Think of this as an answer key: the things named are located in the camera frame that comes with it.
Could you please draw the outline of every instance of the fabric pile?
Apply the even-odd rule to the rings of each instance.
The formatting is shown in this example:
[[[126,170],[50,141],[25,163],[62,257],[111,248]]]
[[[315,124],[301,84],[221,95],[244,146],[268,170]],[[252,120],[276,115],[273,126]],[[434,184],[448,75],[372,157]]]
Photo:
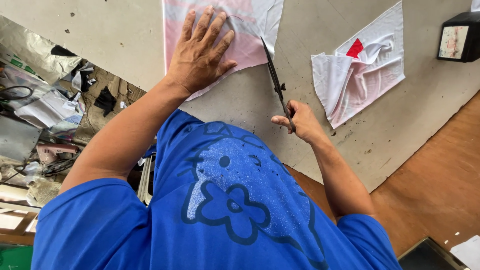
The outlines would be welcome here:
[[[315,92],[335,129],[403,79],[402,2],[336,51],[312,55]]]
[[[211,2],[206,0],[163,0],[165,71],[168,71],[170,66],[175,46],[180,38],[185,15],[189,10],[195,10],[197,14],[196,22],[198,22],[204,9],[209,4]],[[214,84],[192,95],[188,100],[203,95],[225,77],[238,70],[267,63],[260,37],[264,38],[271,55],[274,55],[283,0],[218,0],[213,6],[215,9],[214,17],[222,11],[227,14],[227,21],[216,42],[227,31],[231,29],[235,31],[235,39],[222,61],[234,59],[238,62],[238,66],[227,72]]]

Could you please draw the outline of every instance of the black scissors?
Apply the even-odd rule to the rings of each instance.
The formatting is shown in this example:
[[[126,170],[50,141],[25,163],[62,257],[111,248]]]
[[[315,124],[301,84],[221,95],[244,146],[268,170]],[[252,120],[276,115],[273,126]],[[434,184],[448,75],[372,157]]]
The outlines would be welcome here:
[[[270,53],[267,49],[267,45],[265,45],[265,41],[262,37],[262,42],[264,44],[265,52],[267,54],[267,59],[268,59],[268,69],[270,70],[270,75],[272,76],[273,79],[273,84],[275,85],[275,92],[278,93],[278,97],[280,97],[280,102],[282,103],[283,106],[283,111],[285,112],[285,115],[287,116],[288,120],[290,121],[290,126],[292,127],[292,133],[295,133],[295,124],[292,121],[292,116],[290,116],[290,113],[288,112],[287,106],[285,105],[285,102],[283,101],[283,93],[282,91],[285,91],[285,83],[282,83],[280,85],[278,81],[278,77],[276,75],[275,67],[273,66],[272,58],[270,57]]]

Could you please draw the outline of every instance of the wooden floor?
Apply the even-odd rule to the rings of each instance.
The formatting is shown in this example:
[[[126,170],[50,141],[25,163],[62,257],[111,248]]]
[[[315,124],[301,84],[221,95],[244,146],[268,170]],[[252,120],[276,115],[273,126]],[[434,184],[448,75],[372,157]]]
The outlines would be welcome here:
[[[289,170],[332,218],[323,185]],[[480,92],[371,196],[397,256],[425,236],[450,250],[480,235]]]

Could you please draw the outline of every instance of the label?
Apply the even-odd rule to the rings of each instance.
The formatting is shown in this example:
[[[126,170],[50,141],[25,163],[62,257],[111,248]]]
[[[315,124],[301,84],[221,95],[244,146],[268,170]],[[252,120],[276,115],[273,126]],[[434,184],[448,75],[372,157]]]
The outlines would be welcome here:
[[[438,56],[443,58],[461,59],[465,41],[467,40],[467,33],[468,26],[444,27]]]

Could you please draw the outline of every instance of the man's right hand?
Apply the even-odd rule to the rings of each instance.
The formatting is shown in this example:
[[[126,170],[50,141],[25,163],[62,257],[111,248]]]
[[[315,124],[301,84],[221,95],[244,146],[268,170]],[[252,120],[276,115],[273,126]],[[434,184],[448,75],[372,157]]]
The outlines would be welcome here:
[[[292,121],[296,127],[295,134],[300,139],[310,145],[318,142],[330,142],[310,106],[303,102],[290,100],[287,104],[287,109],[290,115],[293,114]],[[292,134],[292,127],[287,117],[277,115],[272,117],[272,122],[287,127],[288,134]]]

